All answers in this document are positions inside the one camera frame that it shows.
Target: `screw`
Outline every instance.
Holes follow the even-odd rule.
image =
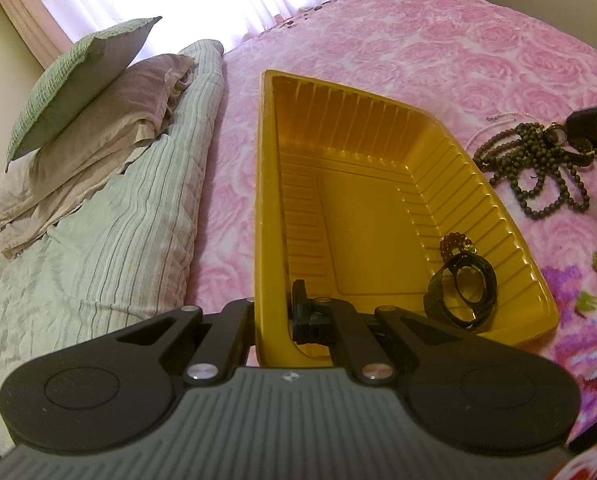
[[[210,363],[196,363],[187,368],[187,375],[198,380],[213,379],[218,375],[218,368]]]
[[[361,371],[366,378],[372,381],[387,379],[393,375],[393,368],[385,363],[370,363],[363,366]]]

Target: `dark bead necklace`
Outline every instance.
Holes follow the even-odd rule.
[[[514,134],[520,138],[496,146],[498,142]],[[473,161],[483,173],[493,171],[494,174],[489,180],[492,186],[496,186],[505,179],[509,181],[521,209],[534,220],[545,218],[565,204],[580,213],[589,209],[589,195],[571,157],[567,151],[556,146],[548,137],[542,124],[521,123],[511,130],[494,135],[473,154]],[[567,183],[561,174],[561,165],[565,166],[566,174],[571,177],[572,184],[579,188],[582,202],[576,202],[569,194]],[[533,169],[536,172],[536,185],[530,190],[523,190],[518,185],[518,175],[525,169]],[[527,204],[527,200],[540,195],[546,178],[556,182],[560,192],[559,197],[545,208],[533,210]]]

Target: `bedspread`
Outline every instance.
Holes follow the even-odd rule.
[[[544,122],[597,105],[597,51],[524,14],[482,0],[334,0],[225,56],[226,92],[202,199],[187,301],[216,312],[251,296],[261,73],[318,77],[424,108],[460,143],[507,110]],[[469,148],[497,130],[483,133]],[[572,435],[597,420],[597,163],[582,173],[591,208],[533,221],[505,184],[518,224],[561,313],[531,349],[567,368],[582,391]]]

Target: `black watch strap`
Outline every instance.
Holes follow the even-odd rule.
[[[471,267],[478,270],[484,280],[485,291],[479,301],[469,301],[461,293],[457,282],[458,271],[464,267]],[[454,284],[459,296],[465,304],[473,311],[474,319],[464,320],[456,317],[445,305],[445,293],[443,291],[443,271],[447,269],[454,276]],[[496,273],[493,267],[482,256],[472,253],[460,253],[453,256],[441,269],[432,276],[429,281],[427,293],[423,298],[425,314],[431,319],[447,323],[466,330],[474,330],[482,325],[489,317],[496,304]]]

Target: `plastic tray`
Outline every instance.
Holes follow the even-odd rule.
[[[496,271],[498,302],[483,336],[517,345],[558,325],[518,228],[469,155],[422,110],[269,70],[256,189],[264,366],[331,365],[325,348],[291,340],[293,280],[305,280],[311,298],[341,298],[359,312],[393,304],[424,315],[422,298],[449,232],[467,234]]]

